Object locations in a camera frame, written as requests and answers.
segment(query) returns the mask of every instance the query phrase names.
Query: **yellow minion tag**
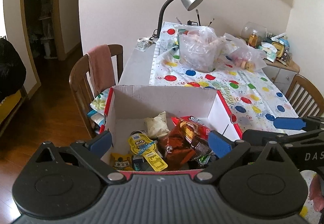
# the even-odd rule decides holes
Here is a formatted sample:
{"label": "yellow minion tag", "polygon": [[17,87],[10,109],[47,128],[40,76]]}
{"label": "yellow minion tag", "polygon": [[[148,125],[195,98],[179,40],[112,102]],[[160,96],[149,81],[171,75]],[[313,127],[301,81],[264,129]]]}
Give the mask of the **yellow minion tag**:
{"label": "yellow minion tag", "polygon": [[167,164],[155,152],[156,143],[144,134],[133,134],[129,137],[128,143],[132,153],[142,155],[151,165],[154,171],[162,171],[167,168]]}

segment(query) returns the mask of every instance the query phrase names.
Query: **bottle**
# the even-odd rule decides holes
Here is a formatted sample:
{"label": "bottle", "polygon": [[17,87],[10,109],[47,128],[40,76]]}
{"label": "bottle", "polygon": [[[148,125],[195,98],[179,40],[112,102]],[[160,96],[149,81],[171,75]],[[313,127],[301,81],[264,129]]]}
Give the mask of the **bottle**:
{"label": "bottle", "polygon": [[247,45],[255,48],[255,46],[257,45],[257,41],[258,41],[258,31],[253,30],[253,34],[251,34],[250,38],[248,39]]}

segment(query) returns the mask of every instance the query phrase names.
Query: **tablecloth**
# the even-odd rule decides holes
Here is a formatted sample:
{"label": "tablecloth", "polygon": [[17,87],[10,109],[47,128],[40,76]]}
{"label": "tablecloth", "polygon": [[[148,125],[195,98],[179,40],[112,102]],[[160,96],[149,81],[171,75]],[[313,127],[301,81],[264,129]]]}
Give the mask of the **tablecloth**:
{"label": "tablecloth", "polygon": [[299,133],[273,126],[276,117],[298,117],[289,101],[266,77],[262,70],[250,72],[235,67],[229,51],[223,50],[215,70],[202,73],[190,68],[179,57],[177,29],[174,23],[164,22],[157,42],[150,85],[194,86],[220,90],[231,112],[244,132],[247,129],[269,132]]}

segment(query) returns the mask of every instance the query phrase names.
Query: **cardboard box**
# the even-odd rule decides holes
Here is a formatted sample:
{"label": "cardboard box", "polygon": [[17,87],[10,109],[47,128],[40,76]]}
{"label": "cardboard box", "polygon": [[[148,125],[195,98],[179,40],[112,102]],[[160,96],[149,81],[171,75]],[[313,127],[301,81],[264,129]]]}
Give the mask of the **cardboard box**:
{"label": "cardboard box", "polygon": [[109,164],[112,152],[130,152],[128,138],[133,131],[147,130],[144,118],[166,111],[169,130],[174,128],[170,117],[195,116],[211,130],[235,141],[242,138],[238,124],[231,123],[232,113],[220,91],[180,86],[117,85],[110,89],[105,113],[106,130],[114,147],[103,156]]}

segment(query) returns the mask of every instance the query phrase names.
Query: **pink towel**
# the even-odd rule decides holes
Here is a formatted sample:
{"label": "pink towel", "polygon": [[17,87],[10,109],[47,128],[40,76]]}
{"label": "pink towel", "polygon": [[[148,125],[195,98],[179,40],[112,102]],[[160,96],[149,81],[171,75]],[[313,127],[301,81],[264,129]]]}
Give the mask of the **pink towel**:
{"label": "pink towel", "polygon": [[115,85],[114,68],[108,45],[100,45],[87,52],[89,56],[90,81],[95,97]]}

